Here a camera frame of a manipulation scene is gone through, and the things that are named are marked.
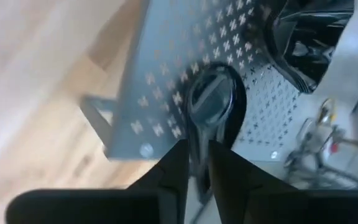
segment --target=perforated metal panel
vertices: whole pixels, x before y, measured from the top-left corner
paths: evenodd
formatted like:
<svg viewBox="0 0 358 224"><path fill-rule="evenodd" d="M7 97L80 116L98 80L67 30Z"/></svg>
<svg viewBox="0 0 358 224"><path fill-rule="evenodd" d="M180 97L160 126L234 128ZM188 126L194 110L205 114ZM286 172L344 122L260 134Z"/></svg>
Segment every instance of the perforated metal panel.
<svg viewBox="0 0 358 224"><path fill-rule="evenodd" d="M268 5L253 0L150 1L124 77L108 156L159 158L184 138L184 91L213 61L233 66L247 90L236 147L268 155L271 148L285 147L299 94L258 48L256 32L269 12ZM148 153L140 153L145 146Z"/></svg>

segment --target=metal leg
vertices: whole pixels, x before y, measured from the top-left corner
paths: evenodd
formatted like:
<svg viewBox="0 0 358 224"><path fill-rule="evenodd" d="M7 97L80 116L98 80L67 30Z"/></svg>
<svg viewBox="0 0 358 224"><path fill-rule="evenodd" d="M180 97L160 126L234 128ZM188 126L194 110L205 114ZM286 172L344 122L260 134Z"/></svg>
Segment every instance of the metal leg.
<svg viewBox="0 0 358 224"><path fill-rule="evenodd" d="M103 118L100 111L114 112L115 100L86 95L83 97L80 108L91 124L96 134L106 147L111 144L111 125Z"/></svg>

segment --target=red object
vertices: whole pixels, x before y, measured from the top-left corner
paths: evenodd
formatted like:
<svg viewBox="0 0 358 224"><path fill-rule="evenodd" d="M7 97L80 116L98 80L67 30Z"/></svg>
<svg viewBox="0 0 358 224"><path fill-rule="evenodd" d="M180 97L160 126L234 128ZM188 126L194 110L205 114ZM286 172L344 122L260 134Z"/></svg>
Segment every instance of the red object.
<svg viewBox="0 0 358 224"><path fill-rule="evenodd" d="M338 152L338 144L334 143L331 145L331 153Z"/></svg>

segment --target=bolt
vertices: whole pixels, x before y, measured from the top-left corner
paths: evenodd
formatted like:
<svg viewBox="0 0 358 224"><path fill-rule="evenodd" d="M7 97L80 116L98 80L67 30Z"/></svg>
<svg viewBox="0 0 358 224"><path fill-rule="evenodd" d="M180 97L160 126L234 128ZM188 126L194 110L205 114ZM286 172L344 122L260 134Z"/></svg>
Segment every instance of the bolt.
<svg viewBox="0 0 358 224"><path fill-rule="evenodd" d="M272 154L270 155L270 158L276 159L277 156L278 156L278 152L277 152L277 151L274 151L274 152L272 152Z"/></svg>
<svg viewBox="0 0 358 224"><path fill-rule="evenodd" d="M154 149L149 143L144 143L140 146L139 152L144 158L149 159L153 156Z"/></svg>

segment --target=metal frame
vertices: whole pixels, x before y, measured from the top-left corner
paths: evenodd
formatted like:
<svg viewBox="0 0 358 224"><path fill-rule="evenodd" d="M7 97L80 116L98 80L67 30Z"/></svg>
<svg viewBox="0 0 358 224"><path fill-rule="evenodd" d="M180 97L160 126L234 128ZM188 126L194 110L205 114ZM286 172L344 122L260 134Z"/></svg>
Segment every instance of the metal frame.
<svg viewBox="0 0 358 224"><path fill-rule="evenodd" d="M81 99L80 108L96 134L106 147L111 145L112 126L100 111L114 113L117 101L99 96L85 95Z"/></svg>
<svg viewBox="0 0 358 224"><path fill-rule="evenodd" d="M301 181L306 181L309 183L314 183L314 187L322 187L319 185L319 183L330 183L331 188L335 189L346 189L346 188L357 188L358 189L358 176L355 174L351 174L348 171L339 170L337 168L331 167L331 165L327 164L325 159L323 158L323 151L324 149L332 144L348 144L351 146L354 146L355 153L352 156L352 159L348 162L347 168L353 163L354 158L358 155L358 141L349 140L343 137L344 130L338 129L337 126L331 126L329 124L321 124L316 123L317 126L327 126L332 128L332 131L328 135L328 137L324 140L321 147L317 151L310 151L307 150L308 148L308 134L315 135L316 128L313 130L306 131L308 134L300 134L303 135L303 138L300 142L300 146L297 150L293 151L287 158L287 161L285 163L285 166L288 168L288 175L287 175L287 181L291 183L290 179L297 177ZM306 156L312 155L315 159L316 163L316 170L310 170L309 168L305 167L302 160ZM335 179L331 179L327 177L326 175L333 174L336 176ZM343 186L338 182L337 180L350 180L352 183L352 186Z"/></svg>

